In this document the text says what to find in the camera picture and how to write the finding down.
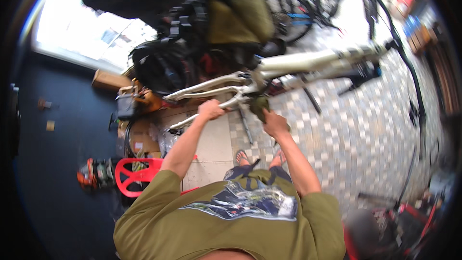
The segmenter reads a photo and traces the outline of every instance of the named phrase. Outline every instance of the olive green t-shirt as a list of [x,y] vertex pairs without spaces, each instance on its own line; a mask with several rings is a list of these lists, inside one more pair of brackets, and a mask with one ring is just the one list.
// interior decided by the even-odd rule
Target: olive green t-shirt
[[338,201],[323,193],[301,200],[271,172],[211,183],[180,196],[169,170],[153,181],[115,224],[122,260],[192,260],[239,249],[257,260],[336,260],[345,255]]

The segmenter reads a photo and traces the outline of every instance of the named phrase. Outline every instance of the forearm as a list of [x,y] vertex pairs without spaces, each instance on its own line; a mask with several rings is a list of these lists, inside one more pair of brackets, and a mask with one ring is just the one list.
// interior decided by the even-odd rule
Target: forearm
[[194,158],[197,149],[200,133],[208,120],[198,117],[193,124],[173,144],[173,147],[165,156],[160,170],[170,170],[176,173],[181,180],[188,172],[189,166]]
[[298,148],[290,133],[280,135],[276,141],[279,143],[287,159],[293,185],[300,197],[308,193],[320,192],[321,184],[315,170],[309,164],[304,154]]

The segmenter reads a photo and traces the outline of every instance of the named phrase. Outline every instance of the green cloth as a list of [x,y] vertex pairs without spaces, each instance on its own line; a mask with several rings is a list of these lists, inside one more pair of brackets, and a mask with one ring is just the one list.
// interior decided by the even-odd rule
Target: green cloth
[[180,196],[180,179],[160,171],[117,221],[123,260],[197,259],[222,248],[257,260],[336,260],[345,255],[338,201],[323,193],[301,200],[271,172],[211,183]]
[[209,0],[208,43],[262,43],[274,34],[266,0]]

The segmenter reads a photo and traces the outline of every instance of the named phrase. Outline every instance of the foot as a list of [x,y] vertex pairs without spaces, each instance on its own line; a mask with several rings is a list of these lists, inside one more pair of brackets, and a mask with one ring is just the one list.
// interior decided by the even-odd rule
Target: foot
[[249,160],[247,159],[247,155],[245,154],[243,150],[237,152],[236,162],[240,166],[250,165]]
[[274,155],[273,160],[269,164],[269,169],[275,166],[281,166],[284,162],[286,161],[286,156],[282,152],[281,149],[279,149],[276,154]]

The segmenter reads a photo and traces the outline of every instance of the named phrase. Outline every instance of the dark shorts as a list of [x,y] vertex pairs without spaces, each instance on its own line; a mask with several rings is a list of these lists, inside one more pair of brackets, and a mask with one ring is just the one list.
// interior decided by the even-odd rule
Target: dark shorts
[[[235,179],[237,176],[240,175],[248,175],[255,167],[254,165],[245,165],[245,166],[236,166],[230,170],[228,170],[225,174],[224,181]],[[284,171],[280,166],[275,166],[269,169],[272,176],[281,177],[289,182],[292,183],[292,179],[290,178],[289,174]]]

